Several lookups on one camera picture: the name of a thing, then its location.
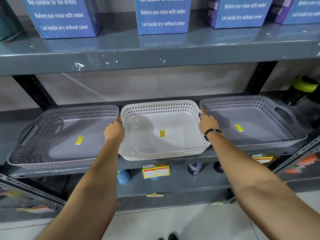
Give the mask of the black shaker bottle green lid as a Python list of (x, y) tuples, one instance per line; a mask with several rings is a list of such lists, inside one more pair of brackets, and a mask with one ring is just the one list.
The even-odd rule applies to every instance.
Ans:
[(319, 83), (309, 76), (295, 76), (290, 88), (284, 93), (282, 101), (289, 105), (298, 105), (308, 95), (314, 92)]

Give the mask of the blue printed carton box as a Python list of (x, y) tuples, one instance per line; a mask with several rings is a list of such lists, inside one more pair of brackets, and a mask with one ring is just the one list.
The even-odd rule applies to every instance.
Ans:
[(102, 29), (95, 0), (21, 0), (44, 39), (96, 37)]
[(134, 0), (139, 35), (187, 33), (191, 0)]

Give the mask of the purple black bottle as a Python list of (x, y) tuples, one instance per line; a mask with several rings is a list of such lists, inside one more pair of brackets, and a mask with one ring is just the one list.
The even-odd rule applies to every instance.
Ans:
[(203, 163), (189, 164), (188, 172), (191, 175), (196, 176), (201, 172), (202, 166), (203, 166)]

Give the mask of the person's left forearm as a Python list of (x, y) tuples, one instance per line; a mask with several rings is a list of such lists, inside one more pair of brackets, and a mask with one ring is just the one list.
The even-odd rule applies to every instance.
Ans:
[(117, 205), (118, 150), (123, 138), (105, 141), (58, 216), (37, 240), (101, 240)]

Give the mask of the teal package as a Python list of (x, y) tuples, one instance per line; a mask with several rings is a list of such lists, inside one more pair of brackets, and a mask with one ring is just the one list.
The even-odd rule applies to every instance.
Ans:
[(13, 39), (24, 32), (22, 23), (6, 0), (0, 0), (0, 43)]

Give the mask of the person's right forearm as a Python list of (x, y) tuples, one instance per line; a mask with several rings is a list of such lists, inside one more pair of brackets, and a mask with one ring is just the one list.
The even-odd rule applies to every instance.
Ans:
[(320, 214), (222, 133), (206, 135), (241, 209), (271, 240), (320, 240)]

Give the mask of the white perforated plastic basket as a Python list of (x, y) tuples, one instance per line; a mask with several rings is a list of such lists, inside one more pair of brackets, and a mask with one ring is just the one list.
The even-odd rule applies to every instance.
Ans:
[(128, 104), (121, 109), (125, 138), (118, 153), (127, 161), (199, 155), (210, 146), (199, 130), (200, 113), (191, 100)]

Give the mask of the orange printed packages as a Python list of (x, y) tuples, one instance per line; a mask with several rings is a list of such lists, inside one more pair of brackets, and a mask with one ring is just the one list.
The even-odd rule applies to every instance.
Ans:
[(296, 164), (290, 166), (284, 171), (284, 173), (297, 174), (302, 173), (310, 165), (314, 165), (317, 162), (320, 162), (320, 152), (310, 154), (303, 159), (300, 159)]

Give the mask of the person's left hand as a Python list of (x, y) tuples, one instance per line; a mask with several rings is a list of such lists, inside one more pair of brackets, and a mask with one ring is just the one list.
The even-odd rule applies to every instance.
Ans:
[(111, 122), (104, 130), (104, 137), (105, 142), (114, 140), (121, 143), (125, 138), (125, 129), (122, 123), (118, 123), (116, 120)]

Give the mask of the slotted grey side rack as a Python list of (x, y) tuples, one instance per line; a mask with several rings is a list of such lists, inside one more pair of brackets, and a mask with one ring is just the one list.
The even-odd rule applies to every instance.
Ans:
[(37, 181), (14, 179), (0, 171), (0, 223), (54, 218), (65, 204), (61, 193)]
[(292, 155), (281, 156), (270, 164), (269, 169), (296, 193), (320, 190), (320, 161), (309, 165), (302, 173), (284, 173), (304, 157), (320, 152), (320, 133), (318, 135), (312, 133), (306, 142), (301, 141), (297, 145), (302, 147)]

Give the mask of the blue patterned bottle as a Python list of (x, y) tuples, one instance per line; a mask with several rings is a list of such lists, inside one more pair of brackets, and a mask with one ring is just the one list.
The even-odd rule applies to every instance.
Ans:
[(119, 184), (125, 185), (130, 181), (130, 173), (127, 169), (118, 169), (117, 180)]

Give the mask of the person's right hand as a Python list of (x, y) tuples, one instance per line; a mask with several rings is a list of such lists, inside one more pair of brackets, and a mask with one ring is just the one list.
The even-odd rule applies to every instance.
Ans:
[(206, 136), (209, 132), (213, 132), (213, 131), (220, 132), (217, 120), (210, 115), (208, 115), (208, 117), (201, 117), (201, 121), (199, 123), (199, 129), (204, 136)]

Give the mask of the blue and purple carton box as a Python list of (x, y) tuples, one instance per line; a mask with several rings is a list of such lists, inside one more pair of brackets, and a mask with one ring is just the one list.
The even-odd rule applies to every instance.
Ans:
[(207, 0), (205, 23), (215, 29), (258, 28), (273, 0)]
[(281, 25), (320, 24), (320, 0), (273, 0), (266, 20)]

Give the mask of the grey perforated plastic basket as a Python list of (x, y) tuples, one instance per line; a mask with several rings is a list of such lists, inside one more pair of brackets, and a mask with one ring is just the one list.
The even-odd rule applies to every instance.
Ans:
[[(243, 151), (289, 147), (308, 136), (289, 109), (266, 96), (206, 98), (199, 107), (206, 109), (224, 136)], [(239, 132), (236, 124), (244, 132)]]
[[(91, 165), (104, 145), (104, 130), (118, 114), (116, 105), (47, 110), (22, 129), (7, 163), (26, 169)], [(75, 145), (80, 136), (81, 145)]]

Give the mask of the yellow red price tag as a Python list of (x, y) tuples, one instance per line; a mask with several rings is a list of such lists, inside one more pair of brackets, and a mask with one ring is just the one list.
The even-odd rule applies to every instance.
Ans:
[(170, 175), (170, 165), (168, 162), (142, 165), (141, 169), (144, 179)]
[(250, 157), (260, 162), (261, 164), (269, 163), (274, 158), (274, 156), (269, 153), (255, 153), (255, 154), (251, 154)]

